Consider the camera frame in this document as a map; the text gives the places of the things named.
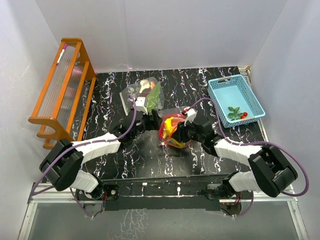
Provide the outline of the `yellow fake banana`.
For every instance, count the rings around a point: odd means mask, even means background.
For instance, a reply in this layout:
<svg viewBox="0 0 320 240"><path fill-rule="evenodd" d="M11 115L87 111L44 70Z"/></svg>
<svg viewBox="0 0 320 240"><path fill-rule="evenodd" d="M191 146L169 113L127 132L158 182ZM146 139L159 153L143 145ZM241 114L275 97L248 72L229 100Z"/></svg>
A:
<svg viewBox="0 0 320 240"><path fill-rule="evenodd" d="M172 132L174 131L175 127L172 125L174 117L167 118L163 123L162 129L162 138L166 139L171 136Z"/></svg>

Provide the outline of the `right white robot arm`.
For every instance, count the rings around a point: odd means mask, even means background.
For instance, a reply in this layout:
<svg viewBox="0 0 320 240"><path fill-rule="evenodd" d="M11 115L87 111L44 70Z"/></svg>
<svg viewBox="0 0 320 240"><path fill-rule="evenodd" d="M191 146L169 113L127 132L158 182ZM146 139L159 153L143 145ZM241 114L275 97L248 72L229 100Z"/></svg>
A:
<svg viewBox="0 0 320 240"><path fill-rule="evenodd" d="M232 144L215 133L208 122L180 122L172 137L181 143L196 141L209 155L250 167L250 171L235 172L223 180L223 194L230 199L242 191L262 191L275 198L298 178L295 168L277 147L269 143Z"/></svg>

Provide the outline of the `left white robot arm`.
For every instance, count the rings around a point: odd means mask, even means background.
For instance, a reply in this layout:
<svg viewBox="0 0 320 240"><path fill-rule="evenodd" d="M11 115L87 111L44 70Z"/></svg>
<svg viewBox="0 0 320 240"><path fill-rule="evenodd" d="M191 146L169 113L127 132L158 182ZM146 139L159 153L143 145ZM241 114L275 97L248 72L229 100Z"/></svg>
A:
<svg viewBox="0 0 320 240"><path fill-rule="evenodd" d="M124 119L111 125L110 132L101 136L75 142L58 141L39 169L57 191L77 189L97 200L103 195L104 184L94 173L81 170L82 165L127 148L138 135L158 130L161 120L154 109L150 114L131 110Z"/></svg>

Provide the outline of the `fake cherry tomato vine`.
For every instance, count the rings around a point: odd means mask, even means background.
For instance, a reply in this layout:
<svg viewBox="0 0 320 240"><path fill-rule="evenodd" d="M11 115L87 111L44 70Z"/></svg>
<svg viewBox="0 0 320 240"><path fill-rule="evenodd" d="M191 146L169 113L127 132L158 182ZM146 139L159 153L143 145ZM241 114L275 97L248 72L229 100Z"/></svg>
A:
<svg viewBox="0 0 320 240"><path fill-rule="evenodd" d="M248 116L247 112L241 112L240 107L228 107L229 113L227 114L227 117L231 121L236 121L236 120L242 120L245 119Z"/></svg>

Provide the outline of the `light blue plastic basket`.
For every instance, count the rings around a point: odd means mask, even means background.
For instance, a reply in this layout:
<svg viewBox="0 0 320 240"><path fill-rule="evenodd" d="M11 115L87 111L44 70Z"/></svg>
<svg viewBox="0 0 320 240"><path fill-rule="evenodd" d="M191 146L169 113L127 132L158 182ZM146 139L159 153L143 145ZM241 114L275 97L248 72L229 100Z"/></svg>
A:
<svg viewBox="0 0 320 240"><path fill-rule="evenodd" d="M225 128L253 123L266 115L251 87L240 74L209 80L207 91ZM228 118L228 107L240 107L240 111L247 112L248 116L231 121Z"/></svg>

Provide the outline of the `clear zip bag red slider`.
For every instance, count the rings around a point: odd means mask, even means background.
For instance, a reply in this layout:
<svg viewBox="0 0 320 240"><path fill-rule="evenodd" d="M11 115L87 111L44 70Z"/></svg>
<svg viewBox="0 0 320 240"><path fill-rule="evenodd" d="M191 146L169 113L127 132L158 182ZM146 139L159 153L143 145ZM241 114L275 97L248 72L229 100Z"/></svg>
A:
<svg viewBox="0 0 320 240"><path fill-rule="evenodd" d="M184 125L185 123L186 116L182 114L183 111L183 107L175 107L159 111L158 114L161 118L161 124L158 130L158 138L161 146L167 145L177 149L185 149L192 142L192 140L182 142L178 140L177 136L174 136L178 130L178 125L180 123Z"/></svg>

